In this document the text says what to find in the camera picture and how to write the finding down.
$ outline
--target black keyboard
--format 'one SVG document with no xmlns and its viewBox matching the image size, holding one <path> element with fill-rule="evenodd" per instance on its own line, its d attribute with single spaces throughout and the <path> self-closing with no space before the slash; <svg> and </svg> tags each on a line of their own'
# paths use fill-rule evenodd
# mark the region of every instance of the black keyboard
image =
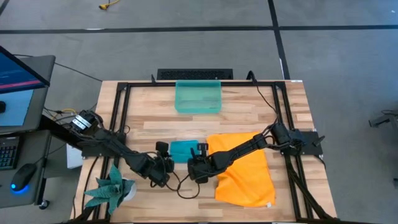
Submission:
<svg viewBox="0 0 398 224">
<path fill-rule="evenodd" d="M 15 169 L 19 155 L 19 137 L 0 138 L 0 170 Z"/>
<path fill-rule="evenodd" d="M 158 69 L 158 80 L 232 80 L 232 69 Z"/>
</svg>

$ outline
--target concrete floor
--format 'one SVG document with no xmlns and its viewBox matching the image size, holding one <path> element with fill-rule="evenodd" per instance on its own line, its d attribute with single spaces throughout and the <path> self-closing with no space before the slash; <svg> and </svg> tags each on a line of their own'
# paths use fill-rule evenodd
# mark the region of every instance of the concrete floor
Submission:
<svg viewBox="0 0 398 224">
<path fill-rule="evenodd" d="M 263 0 L 122 0 L 100 11 L 103 0 L 11 0 L 0 30 L 177 26 L 271 26 Z M 398 24 L 398 2 L 278 0 L 280 26 Z M 368 119 L 398 108 L 398 30 L 282 31 L 291 79 L 303 80 L 315 127 L 324 134 L 325 161 L 338 216 L 396 223 L 396 133 L 372 129 Z M 14 54 L 57 56 L 57 62 L 102 80 L 148 80 L 158 68 L 232 68 L 235 79 L 253 70 L 282 79 L 273 31 L 118 34 L 2 34 Z M 46 107 L 91 107 L 100 83 L 55 67 Z M 0 209 L 0 223 L 67 220 L 78 170 L 50 179 L 44 211 L 31 205 Z"/>
</svg>

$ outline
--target computer mouse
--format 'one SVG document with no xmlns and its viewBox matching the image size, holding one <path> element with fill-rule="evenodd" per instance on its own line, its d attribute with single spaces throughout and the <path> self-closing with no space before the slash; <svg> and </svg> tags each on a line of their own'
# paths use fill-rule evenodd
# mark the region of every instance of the computer mouse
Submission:
<svg viewBox="0 0 398 224">
<path fill-rule="evenodd" d="M 13 191 L 22 190 L 31 180 L 33 174 L 36 171 L 36 164 L 25 164 L 23 165 L 12 178 L 11 189 Z"/>
<path fill-rule="evenodd" d="M 6 111 L 6 102 L 0 101 L 0 113 L 4 113 Z"/>
</svg>

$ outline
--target computer monitor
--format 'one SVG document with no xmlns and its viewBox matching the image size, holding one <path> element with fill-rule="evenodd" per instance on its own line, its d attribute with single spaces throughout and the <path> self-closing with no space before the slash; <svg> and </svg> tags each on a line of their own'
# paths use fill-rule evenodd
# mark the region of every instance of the computer monitor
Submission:
<svg viewBox="0 0 398 224">
<path fill-rule="evenodd" d="M 0 46 L 0 93 L 50 86 L 50 82 Z"/>
</svg>

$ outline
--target potted plant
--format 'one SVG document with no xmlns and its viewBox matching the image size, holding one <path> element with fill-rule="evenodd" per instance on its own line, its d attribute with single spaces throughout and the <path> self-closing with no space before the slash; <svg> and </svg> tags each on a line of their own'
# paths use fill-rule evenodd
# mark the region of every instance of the potted plant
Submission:
<svg viewBox="0 0 398 224">
<path fill-rule="evenodd" d="M 93 207 L 104 202 L 109 202 L 109 214 L 119 207 L 124 199 L 130 200 L 136 193 L 136 186 L 133 180 L 123 179 L 120 171 L 113 164 L 109 172 L 110 180 L 96 179 L 99 188 L 88 190 L 86 195 L 93 198 L 86 203 L 86 207 Z"/>
</svg>

